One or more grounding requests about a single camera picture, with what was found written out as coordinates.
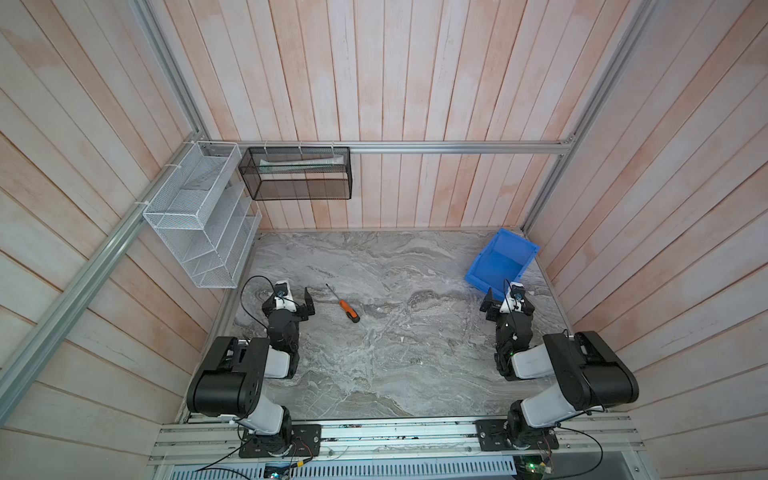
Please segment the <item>blue plastic bin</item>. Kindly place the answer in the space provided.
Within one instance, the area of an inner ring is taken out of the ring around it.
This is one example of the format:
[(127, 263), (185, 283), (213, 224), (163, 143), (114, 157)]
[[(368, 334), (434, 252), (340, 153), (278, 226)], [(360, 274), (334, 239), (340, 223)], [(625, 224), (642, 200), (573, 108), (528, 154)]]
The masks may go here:
[(502, 300), (507, 283), (519, 283), (540, 247), (507, 229), (500, 229), (476, 256), (465, 280), (495, 300)]

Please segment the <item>orange handled screwdriver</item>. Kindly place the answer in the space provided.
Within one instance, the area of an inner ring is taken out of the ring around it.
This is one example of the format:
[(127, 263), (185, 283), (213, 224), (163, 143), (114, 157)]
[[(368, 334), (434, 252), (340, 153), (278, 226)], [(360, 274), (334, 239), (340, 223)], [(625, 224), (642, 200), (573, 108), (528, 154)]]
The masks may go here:
[(346, 300), (339, 297), (335, 292), (335, 290), (329, 284), (327, 284), (326, 287), (335, 297), (335, 299), (337, 300), (337, 303), (339, 304), (340, 308), (344, 311), (346, 317), (353, 323), (359, 323), (360, 316), (357, 313), (357, 311)]

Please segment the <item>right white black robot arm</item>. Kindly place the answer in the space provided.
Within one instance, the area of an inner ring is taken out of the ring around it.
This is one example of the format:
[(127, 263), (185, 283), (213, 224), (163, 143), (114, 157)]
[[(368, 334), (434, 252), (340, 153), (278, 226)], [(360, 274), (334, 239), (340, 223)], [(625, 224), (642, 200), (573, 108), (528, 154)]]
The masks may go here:
[(508, 285), (503, 296), (489, 289), (480, 311), (495, 323), (494, 360), (505, 380), (554, 379), (544, 391), (513, 402), (504, 420), (475, 422), (483, 451), (557, 449), (560, 423), (638, 399), (634, 374), (597, 332), (546, 334), (533, 346), (535, 307), (521, 284)]

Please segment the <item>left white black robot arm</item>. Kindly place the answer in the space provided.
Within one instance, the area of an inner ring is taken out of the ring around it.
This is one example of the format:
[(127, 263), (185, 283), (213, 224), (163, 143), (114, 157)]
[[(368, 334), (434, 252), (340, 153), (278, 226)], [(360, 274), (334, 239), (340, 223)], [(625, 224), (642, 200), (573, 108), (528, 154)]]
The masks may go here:
[(186, 406), (207, 417), (230, 416), (244, 429), (243, 442), (257, 456), (282, 456), (294, 448), (289, 410), (263, 391), (266, 379), (291, 379), (299, 360), (300, 323), (315, 314), (308, 291), (302, 303), (293, 299), (290, 285), (279, 282), (262, 305), (266, 335), (243, 340), (214, 339), (192, 377)]

